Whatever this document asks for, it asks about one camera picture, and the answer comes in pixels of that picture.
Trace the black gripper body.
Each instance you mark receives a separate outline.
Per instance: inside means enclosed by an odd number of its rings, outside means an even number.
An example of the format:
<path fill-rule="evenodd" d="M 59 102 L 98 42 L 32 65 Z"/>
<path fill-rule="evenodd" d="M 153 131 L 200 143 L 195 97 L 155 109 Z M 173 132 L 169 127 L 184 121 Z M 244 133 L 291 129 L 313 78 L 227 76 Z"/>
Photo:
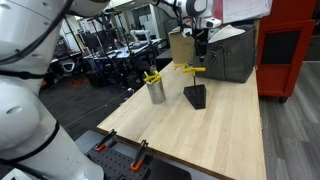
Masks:
<path fill-rule="evenodd" d="M 199 58 L 200 62 L 203 62 L 205 55 L 207 53 L 208 30 L 196 29 L 194 31 L 194 40 L 195 40 L 196 56 Z"/>

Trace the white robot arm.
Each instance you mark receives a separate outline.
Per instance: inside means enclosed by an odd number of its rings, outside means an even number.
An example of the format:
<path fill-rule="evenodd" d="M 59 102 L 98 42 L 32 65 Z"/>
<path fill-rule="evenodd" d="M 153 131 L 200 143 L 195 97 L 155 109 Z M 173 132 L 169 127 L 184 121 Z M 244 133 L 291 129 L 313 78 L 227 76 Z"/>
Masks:
<path fill-rule="evenodd" d="M 39 99 L 61 23 L 112 0 L 0 0 L 0 160 L 39 180 L 104 180 Z"/>

